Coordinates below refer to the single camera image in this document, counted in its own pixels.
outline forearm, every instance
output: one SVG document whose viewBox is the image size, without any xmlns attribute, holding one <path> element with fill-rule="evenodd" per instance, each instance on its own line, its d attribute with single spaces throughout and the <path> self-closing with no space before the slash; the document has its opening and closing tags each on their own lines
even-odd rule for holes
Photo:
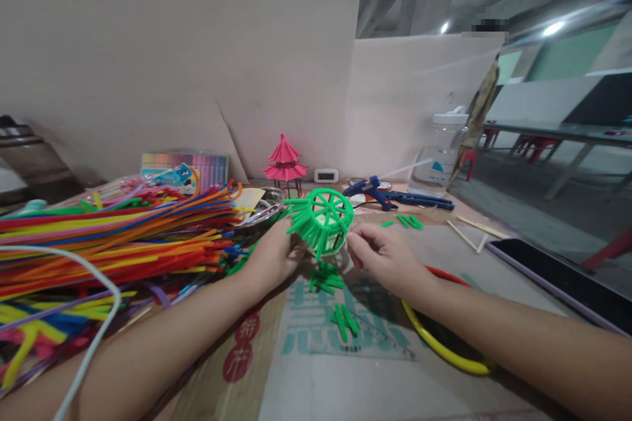
<svg viewBox="0 0 632 421">
<path fill-rule="evenodd" d="M 432 302 L 422 295 L 413 307 L 581 418 L 629 418 L 628 339 L 458 284 L 440 286 Z"/>
<path fill-rule="evenodd" d="M 240 273 L 132 326 L 97 351 L 71 408 L 78 416 L 71 418 L 137 420 L 264 296 L 264 287 L 256 287 L 247 274 Z M 83 356 L 79 354 L 7 397 L 0 403 L 0 418 L 50 420 Z"/>
</svg>

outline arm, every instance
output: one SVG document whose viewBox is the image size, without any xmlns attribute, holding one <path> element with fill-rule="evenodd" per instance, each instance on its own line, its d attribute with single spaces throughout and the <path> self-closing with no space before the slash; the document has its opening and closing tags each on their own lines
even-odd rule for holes
<svg viewBox="0 0 632 421">
<path fill-rule="evenodd" d="M 90 364 L 69 418 L 137 420 L 242 314 L 293 273 L 298 258 L 288 259 L 289 226 L 282 220 L 272 227 L 239 273 L 104 344 Z M 52 419 L 82 357 L 77 355 L 0 402 L 0 419 Z"/>
<path fill-rule="evenodd" d="M 439 280 L 397 232 L 358 226 L 354 264 L 389 291 L 582 419 L 629 419 L 632 341 L 600 328 Z"/>
</svg>

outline green wall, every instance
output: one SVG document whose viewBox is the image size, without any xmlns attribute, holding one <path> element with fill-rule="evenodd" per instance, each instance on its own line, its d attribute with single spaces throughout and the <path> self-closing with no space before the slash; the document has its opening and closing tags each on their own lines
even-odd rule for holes
<svg viewBox="0 0 632 421">
<path fill-rule="evenodd" d="M 527 82 L 585 75 L 615 29 L 613 25 L 547 41 L 531 67 Z"/>
<path fill-rule="evenodd" d="M 500 55 L 498 57 L 498 67 L 500 72 L 498 74 L 498 86 L 504 86 L 512 74 L 514 73 L 515 65 L 520 59 L 522 51 L 516 51 L 515 53 L 509 53 Z"/>
</svg>

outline red plastic stool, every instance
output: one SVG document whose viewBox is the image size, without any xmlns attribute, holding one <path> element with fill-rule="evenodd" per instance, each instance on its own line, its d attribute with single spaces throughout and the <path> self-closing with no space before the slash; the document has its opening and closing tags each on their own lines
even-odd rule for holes
<svg viewBox="0 0 632 421">
<path fill-rule="evenodd" d="M 557 139 L 524 135 L 516 151 L 518 153 L 522 152 L 522 156 L 526 157 L 531 147 L 533 147 L 534 149 L 531 151 L 531 156 L 529 157 L 529 164 L 535 164 L 540 159 L 545 148 L 550 146 L 556 147 L 560 143 L 560 140 Z"/>
<path fill-rule="evenodd" d="M 465 153 L 463 154 L 463 159 L 461 160 L 461 166 L 463 166 L 468 161 L 469 170 L 467 171 L 467 182 L 472 179 L 472 174 L 474 174 L 474 165 L 476 164 L 476 150 L 465 150 Z"/>
<path fill-rule="evenodd" d="M 531 152 L 531 157 L 529 158 L 529 164 L 535 164 L 539 159 L 540 156 L 542 155 L 542 152 L 544 151 L 544 148 L 550 147 L 550 146 L 557 146 L 560 144 L 560 140 L 556 140 L 556 139 L 552 139 L 552 138 L 540 138 L 540 137 L 536 137 L 530 145 L 527 146 L 527 149 L 523 152 L 523 156 L 525 156 L 529 150 L 529 148 L 531 147 L 531 145 L 533 145 L 533 147 L 535 148 L 532 152 Z"/>
<path fill-rule="evenodd" d="M 631 251 L 632 228 L 628 229 L 626 233 L 615 238 L 608 246 L 588 258 L 581 266 L 587 270 L 597 270 L 603 266 L 605 259 L 615 259 Z"/>
<path fill-rule="evenodd" d="M 498 134 L 500 130 L 492 130 L 491 128 L 485 128 L 483 130 L 483 135 L 485 136 L 485 142 L 483 143 L 483 148 L 493 148 L 496 145 L 496 139 L 498 138 Z"/>
</svg>

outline small digital clock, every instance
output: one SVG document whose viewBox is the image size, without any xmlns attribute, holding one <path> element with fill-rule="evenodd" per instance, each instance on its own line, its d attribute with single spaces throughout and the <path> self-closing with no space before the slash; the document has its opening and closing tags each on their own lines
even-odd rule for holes
<svg viewBox="0 0 632 421">
<path fill-rule="evenodd" d="M 334 168 L 318 168 L 314 170 L 314 182 L 334 184 L 338 182 L 338 170 Z"/>
</svg>

